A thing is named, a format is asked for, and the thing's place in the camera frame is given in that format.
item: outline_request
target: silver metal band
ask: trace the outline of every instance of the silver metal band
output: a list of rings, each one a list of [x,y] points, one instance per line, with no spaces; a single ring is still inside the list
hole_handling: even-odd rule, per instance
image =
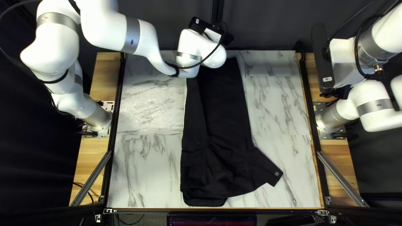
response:
[[[373,26],[366,30],[360,38],[361,48],[359,49],[359,59],[367,66],[375,64],[385,64],[388,59],[395,56],[397,53],[390,53],[378,46],[371,32]]]
[[[81,78],[81,76],[75,74],[74,82],[82,86],[82,78]]]
[[[127,33],[124,41],[124,46],[121,49],[123,53],[134,54],[137,50],[139,43],[140,27],[139,20],[131,17],[127,17]]]
[[[47,12],[38,17],[36,27],[41,26],[45,23],[61,24],[73,29],[77,34],[79,31],[78,24],[70,17],[57,13],[57,12]]]
[[[394,108],[392,106],[391,100],[390,99],[381,99],[381,100],[375,100],[375,101],[370,101],[365,104],[357,106],[357,112],[359,113],[359,116],[362,116],[364,114],[373,112],[373,111],[378,111],[378,110],[383,110],[383,109],[390,109]]]
[[[339,114],[336,105],[337,103],[316,114],[317,126],[328,133],[335,132],[336,128],[351,121]]]
[[[193,59],[193,60],[201,61],[200,56],[191,55],[191,54],[187,54],[187,53],[177,52],[176,56],[181,56],[181,57],[186,57],[186,58],[190,58],[190,59]]]

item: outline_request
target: black background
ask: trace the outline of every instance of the black background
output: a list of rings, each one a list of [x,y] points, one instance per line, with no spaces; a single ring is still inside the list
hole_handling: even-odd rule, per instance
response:
[[[0,0],[0,10],[17,3]],[[370,0],[226,0],[223,21],[235,41],[228,49],[292,49],[302,40],[311,48],[314,23],[326,25],[331,35]],[[377,0],[358,16],[340,37],[353,36],[367,17],[384,10],[393,1]],[[176,49],[182,29],[193,16],[207,22],[212,0],[118,0],[121,13],[152,23],[161,49]],[[34,40],[37,4],[30,4],[0,22],[0,45],[15,58]],[[96,53],[108,51],[91,46],[80,36],[79,61],[88,74],[89,89]],[[400,72],[400,55],[388,67]],[[22,73],[0,54],[1,133],[0,210],[15,211],[67,206],[70,199],[80,137],[69,116],[55,112],[49,95],[36,81]],[[359,188],[362,192],[402,192],[402,130],[367,133],[359,125],[350,128],[361,137],[350,142]]]

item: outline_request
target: table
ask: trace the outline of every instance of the table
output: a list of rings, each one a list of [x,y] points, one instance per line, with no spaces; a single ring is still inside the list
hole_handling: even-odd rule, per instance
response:
[[[119,70],[120,53],[98,53],[95,65],[95,72],[91,88],[91,96],[95,100],[114,100],[115,87]],[[329,102],[333,99],[324,99],[319,97],[319,88],[317,74],[315,69],[314,55],[307,54],[307,70],[313,101]],[[80,153],[77,162],[76,176],[74,181],[84,183],[95,168],[103,154],[107,150],[107,139],[83,139],[80,147]],[[353,170],[353,164],[350,157],[349,147],[346,140],[322,141],[322,151],[345,176],[351,185],[357,190],[357,182]],[[91,194],[97,200],[100,194],[102,174],[99,176],[91,189]],[[335,204],[354,205],[354,202],[343,191],[340,184],[327,172],[328,187],[330,195]],[[79,187],[74,186],[71,201],[78,192]],[[89,197],[86,197],[83,204],[90,203]]]

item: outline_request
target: metal mounting plate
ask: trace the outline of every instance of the metal mounting plate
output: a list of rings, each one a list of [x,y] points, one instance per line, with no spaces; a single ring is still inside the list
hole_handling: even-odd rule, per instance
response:
[[[102,101],[103,102],[103,108],[107,111],[111,111],[113,114],[113,111],[115,109],[115,102],[114,101]],[[109,139],[110,136],[110,126],[102,131],[98,132],[97,137],[93,136],[82,136],[82,138],[88,138],[88,139]],[[88,131],[92,132],[92,130],[87,127],[87,125],[84,125],[82,127],[82,131]]]
[[[327,102],[313,102],[313,107],[314,107],[314,112],[316,111],[323,111],[326,108],[326,103]],[[345,137],[340,137],[340,138],[331,138],[331,133],[328,133],[322,129],[320,129],[317,126],[317,130],[318,130],[318,136],[320,137],[320,140],[345,140]],[[345,134],[346,133],[346,129],[345,126],[341,126],[338,127],[336,129],[336,133],[337,134]]]

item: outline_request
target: wooden tabletop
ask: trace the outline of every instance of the wooden tabletop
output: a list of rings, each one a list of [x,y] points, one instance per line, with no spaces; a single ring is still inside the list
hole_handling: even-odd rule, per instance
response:
[[[318,85],[318,74],[316,69],[316,62],[313,53],[306,54],[306,67],[308,80],[310,84],[310,92],[313,102],[331,102],[336,100],[335,97],[324,98],[320,97],[320,86]],[[347,140],[321,140],[321,150],[328,158],[329,161],[339,170],[339,172],[345,177],[345,179],[352,185],[352,187],[359,192],[357,187],[357,180],[355,175],[355,170],[353,168],[352,158],[349,150],[349,145]],[[316,172],[318,175],[317,162],[315,158],[315,151],[313,146],[313,141],[311,141],[311,149],[313,151],[314,164],[316,166]],[[349,195],[342,188],[341,184],[332,176],[331,172],[327,169],[326,178],[328,183],[329,194],[336,205],[353,205],[357,204],[349,197]],[[320,181],[318,181],[318,189],[321,195]],[[320,197],[321,206],[324,206],[323,199]]]
[[[320,97],[320,89],[318,86],[318,75],[314,55],[308,53],[306,55],[306,65],[309,77],[310,91],[313,102],[330,102],[335,98]],[[94,75],[92,78],[91,97],[96,101],[114,101],[116,95],[117,78],[120,67],[120,53],[98,53],[96,58]],[[74,181],[84,184],[92,171],[95,169],[103,155],[107,151],[108,139],[88,139],[81,140],[80,152],[78,155],[77,167]],[[334,164],[346,180],[358,191],[355,171],[353,169],[352,158],[350,156],[347,140],[322,140],[322,152]],[[314,147],[311,145],[313,155],[315,155]],[[314,157],[316,173],[318,175],[316,158]],[[356,205],[356,203],[346,194],[339,182],[326,171],[328,189],[334,204],[338,205]],[[90,194],[94,201],[97,202],[102,189],[103,171],[93,184]],[[318,181],[318,189],[320,191],[321,206],[324,206],[321,196],[320,182]],[[72,188],[70,202],[77,195],[80,187],[74,185]],[[91,199],[87,195],[82,205],[90,204]]]
[[[92,78],[90,96],[96,101],[114,101],[116,96],[117,79],[120,69],[120,53],[98,53],[94,76]],[[109,139],[81,139],[80,152],[74,182],[84,184],[107,151]],[[102,190],[103,170],[89,191],[95,202],[98,201]],[[73,185],[70,203],[80,191]],[[87,195],[81,205],[91,204]]]

